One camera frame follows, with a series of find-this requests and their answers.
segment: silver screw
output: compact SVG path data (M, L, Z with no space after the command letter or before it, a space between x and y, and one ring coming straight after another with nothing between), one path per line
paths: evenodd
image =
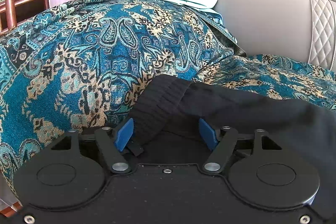
M115 171L126 171L128 169L128 164L125 162L117 162L112 165L112 169Z
M308 224L310 222L310 216L304 215L300 218L300 223L301 224Z
M220 168L221 166L215 162L208 162L204 165L204 169L208 171L218 171Z
M33 218L32 216L25 216L23 218L23 220L27 223L27 224L34 224L35 223L35 218Z
M163 173L165 174L171 174L173 171L171 169L164 169Z

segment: blue patterned blanket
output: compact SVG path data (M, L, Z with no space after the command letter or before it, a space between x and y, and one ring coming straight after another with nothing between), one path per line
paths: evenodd
M70 128L118 123L160 74L335 108L335 75L246 58L216 19L161 0L75 0L0 37L0 168L17 168Z

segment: paisley pattern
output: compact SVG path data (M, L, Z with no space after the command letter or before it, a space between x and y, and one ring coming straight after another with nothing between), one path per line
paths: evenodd
M336 110L335 73L286 57L229 56L207 66L194 81L248 90L273 99L302 99Z
M42 12L0 37L1 171L12 187L20 165L64 131L124 119L156 75L191 80L234 52L243 54L210 15L161 0Z

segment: wooden floor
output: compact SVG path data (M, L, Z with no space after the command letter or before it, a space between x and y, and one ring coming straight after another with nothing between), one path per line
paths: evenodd
M18 210L21 209L21 205L18 202L14 203L14 206ZM15 211L11 207L7 207L6 209L3 209L2 211L0 211L0 213L2 213L3 215L5 215L6 217L10 217L10 216L14 215Z

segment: black pants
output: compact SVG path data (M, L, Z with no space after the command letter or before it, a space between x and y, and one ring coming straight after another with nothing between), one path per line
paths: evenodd
M274 100L251 92L155 77L130 112L134 138L145 153L139 162L204 162L210 151L198 132L204 117L239 133L257 128L276 135L314 165L321 185L312 208L324 218L336 213L336 113L299 99Z

